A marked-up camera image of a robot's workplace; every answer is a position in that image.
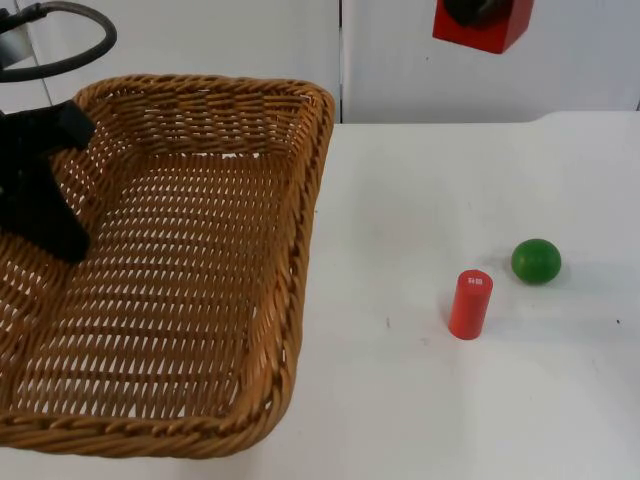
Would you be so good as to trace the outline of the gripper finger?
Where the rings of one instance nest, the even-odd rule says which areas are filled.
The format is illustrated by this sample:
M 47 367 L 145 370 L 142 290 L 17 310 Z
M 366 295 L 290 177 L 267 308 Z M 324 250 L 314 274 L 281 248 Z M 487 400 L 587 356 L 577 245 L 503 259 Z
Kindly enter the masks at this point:
M 446 0 L 447 13 L 460 26 L 479 24 L 495 9 L 495 0 Z

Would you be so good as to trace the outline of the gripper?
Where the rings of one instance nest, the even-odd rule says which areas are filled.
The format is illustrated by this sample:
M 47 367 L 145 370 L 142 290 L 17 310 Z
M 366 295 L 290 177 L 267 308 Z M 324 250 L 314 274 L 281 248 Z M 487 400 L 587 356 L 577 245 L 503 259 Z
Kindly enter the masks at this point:
M 74 102 L 1 115 L 1 226 L 70 264 L 86 258 L 90 236 L 66 202 L 46 152 L 86 149 L 95 124 Z

